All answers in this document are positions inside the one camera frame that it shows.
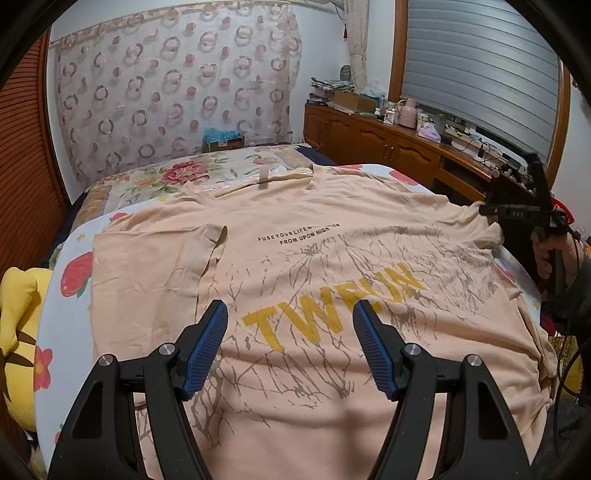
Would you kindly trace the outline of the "person's right hand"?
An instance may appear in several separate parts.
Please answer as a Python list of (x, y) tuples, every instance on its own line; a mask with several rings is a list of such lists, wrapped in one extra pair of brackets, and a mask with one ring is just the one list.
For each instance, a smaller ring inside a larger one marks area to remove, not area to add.
[(537, 233), (531, 236), (538, 276), (548, 280), (559, 258), (562, 258), (565, 287), (572, 285), (584, 260), (584, 252), (570, 234), (542, 239)]

